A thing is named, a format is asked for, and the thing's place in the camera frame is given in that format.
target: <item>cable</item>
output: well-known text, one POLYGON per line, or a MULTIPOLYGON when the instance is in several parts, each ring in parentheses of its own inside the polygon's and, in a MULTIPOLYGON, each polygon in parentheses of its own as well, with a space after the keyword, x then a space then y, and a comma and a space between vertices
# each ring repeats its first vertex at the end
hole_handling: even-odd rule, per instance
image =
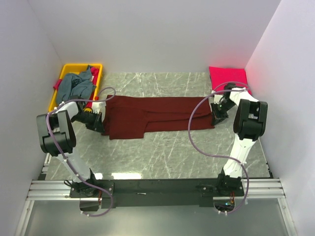
POLYGON ((247 86, 248 88, 245 88, 245 89, 243 89, 243 90, 224 89, 224 90, 220 90, 220 91, 213 92, 213 93, 211 93, 210 95, 206 96, 206 97, 203 98, 203 99, 197 104, 197 106, 194 108, 194 110, 192 111, 191 116, 190 116, 190 118, 189 118, 189 122, 188 122, 188 137, 189 137, 189 140, 190 140, 192 146, 193 146, 198 152, 200 152, 201 154, 203 154, 203 155, 205 155, 205 156, 231 159, 231 160, 236 161, 237 163, 239 163, 240 166, 242 167, 242 169, 244 170, 244 173, 245 173, 246 179, 247 179, 247 186, 246 186, 246 191, 245 191, 244 198, 242 199, 241 203, 240 203, 236 208, 234 208, 232 211, 228 212, 227 214, 230 214, 230 213, 233 213, 233 212, 237 211, 237 210, 245 203, 245 199, 246 199, 246 197, 247 197, 247 195, 248 195, 248 190, 249 190, 249 186, 250 186, 250 178, 249 178, 249 176, 248 176, 248 173, 247 173, 247 171, 246 171, 246 169, 245 169, 245 166, 244 166, 238 159, 236 159, 236 158, 234 158, 234 157, 231 157, 231 156, 224 156, 224 155, 213 155, 213 154, 209 154, 209 153, 206 153, 206 152, 200 150, 200 149, 196 146, 196 144, 193 142, 193 140, 192 140, 192 138, 191 138, 190 127, 191 127, 192 117, 194 116, 195 112, 197 111, 197 109, 199 108, 199 106, 200 106, 204 101, 206 101, 206 100, 209 99, 209 97, 211 97, 211 96, 213 96, 213 95, 215 95, 215 94, 220 94, 220 93, 224 93, 224 92, 244 92, 244 91, 247 91, 248 89, 250 89, 248 85, 246 85, 246 86, 247 86))
POLYGON ((46 123, 47 123, 47 129, 48 129, 48 133, 50 134, 52 140, 54 141, 54 144, 56 145, 58 151, 60 152, 60 154, 63 156, 63 160, 67 163, 67 165, 70 167, 70 169, 73 171, 73 173, 78 177, 79 180, 81 180, 84 184, 86 184, 87 186, 89 187, 92 187, 92 188, 96 188, 98 190, 101 190, 102 192, 106 193, 109 197, 110 197, 110 206, 109 208, 104 211, 103 213, 100 213, 100 214, 88 214, 87 212, 84 212, 82 211, 81 213, 82 214, 85 214, 86 216, 90 216, 90 217, 97 217, 97 216, 102 216, 102 215, 105 215, 107 212, 110 211, 111 208, 113 208, 114 206, 114 198, 113 198, 113 195, 111 195, 106 189, 103 189, 101 187, 98 187, 98 186, 95 186, 93 184, 90 184, 88 182, 86 182, 81 176, 80 174, 75 170, 75 168, 73 167, 73 165, 68 161, 68 158, 66 157, 66 155, 64 154, 62 148, 60 147, 60 145, 58 144, 56 138, 55 138, 55 135, 50 127, 50 123, 49 123, 49 117, 52 113, 55 113, 56 111, 58 111, 61 107, 63 107, 65 104, 69 103, 69 102, 106 102, 106 101, 109 101, 110 99, 114 98, 115 95, 116 95, 116 90, 113 88, 113 87, 106 87, 104 89, 102 89, 97 96, 99 96, 104 90, 106 89, 112 89, 114 91, 114 94, 107 98, 107 99, 103 99, 103 100, 88 100, 88 99, 72 99, 72 100, 69 100, 69 101, 66 101, 62 104, 60 104, 56 109, 54 109, 53 111, 49 112, 46 116, 46 123))
POLYGON ((242 83, 242 82, 238 82, 238 81, 228 81, 228 82, 224 82, 222 84, 219 84, 218 86, 216 86, 216 88, 213 91, 216 91, 220 86, 228 84, 228 83, 235 83, 235 84, 241 84, 241 85, 245 85, 245 87, 247 87, 246 90, 250 89, 250 86, 248 84, 242 83))

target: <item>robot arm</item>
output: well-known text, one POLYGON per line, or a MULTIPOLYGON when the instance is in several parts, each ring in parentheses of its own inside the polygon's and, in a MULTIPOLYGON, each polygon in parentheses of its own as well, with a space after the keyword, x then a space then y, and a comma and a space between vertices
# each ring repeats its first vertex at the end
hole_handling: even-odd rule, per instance
MULTIPOLYGON (((102 113, 99 112, 102 103, 95 102, 95 104, 96 106, 93 106, 92 113, 83 110, 84 104, 82 102, 69 102, 49 117, 52 130, 59 128, 59 131, 54 132, 54 136, 63 152, 68 157, 67 161, 71 162, 74 169, 87 182, 92 181, 94 179, 94 175, 86 163, 80 158, 80 155, 76 152, 76 138, 71 122, 79 121, 84 123, 87 129, 104 133, 102 113)), ((36 118, 41 149, 44 153, 50 153, 52 156, 59 159, 71 173, 73 181, 75 183, 80 183, 80 179, 73 173, 69 165, 65 163, 63 156, 60 154, 49 135, 46 124, 46 116, 47 114, 43 114, 37 116, 36 118)))
MULTIPOLYGON (((243 90, 244 88, 228 84, 224 89, 243 90)), ((268 105, 253 98, 247 91, 226 92, 219 104, 211 104, 213 124, 228 118, 227 111, 234 105, 238 109, 233 125, 235 139, 230 156, 244 164, 252 146, 265 132, 268 105)), ((239 178, 242 177, 242 168, 237 162, 229 159, 223 167, 222 174, 230 178, 239 178)))

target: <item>maroon fabric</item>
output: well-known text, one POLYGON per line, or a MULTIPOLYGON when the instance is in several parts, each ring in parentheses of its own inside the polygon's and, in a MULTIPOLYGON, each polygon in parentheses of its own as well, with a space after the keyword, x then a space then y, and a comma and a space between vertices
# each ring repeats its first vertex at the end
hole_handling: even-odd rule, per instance
MULTIPOLYGON (((202 99, 116 95, 106 102, 104 135, 109 139, 141 139, 145 132, 187 130, 190 115, 202 99)), ((214 128, 211 120, 209 102, 205 101, 196 111, 191 129, 214 128)))

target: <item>clothing pile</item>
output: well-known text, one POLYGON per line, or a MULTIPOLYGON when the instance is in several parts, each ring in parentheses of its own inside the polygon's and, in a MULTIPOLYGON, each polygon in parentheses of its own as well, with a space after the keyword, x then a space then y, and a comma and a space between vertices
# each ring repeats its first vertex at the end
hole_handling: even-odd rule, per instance
MULTIPOLYGON (((99 69, 88 66, 86 71, 80 74, 67 73, 64 78, 58 80, 54 85, 57 90, 56 103, 68 101, 71 96, 79 96, 83 99, 93 99, 94 90, 98 78, 99 69)), ((91 107, 91 103, 87 103, 86 107, 91 107)))

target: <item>gray cloth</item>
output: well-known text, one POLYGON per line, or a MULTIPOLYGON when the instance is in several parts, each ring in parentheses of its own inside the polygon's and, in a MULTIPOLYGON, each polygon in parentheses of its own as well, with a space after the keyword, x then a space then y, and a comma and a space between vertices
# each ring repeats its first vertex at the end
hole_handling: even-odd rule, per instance
POLYGON ((95 89, 95 85, 90 80, 91 77, 90 68, 78 75, 74 73, 66 74, 58 87, 56 103, 59 105, 62 101, 68 101, 69 97, 74 95, 89 99, 95 89))

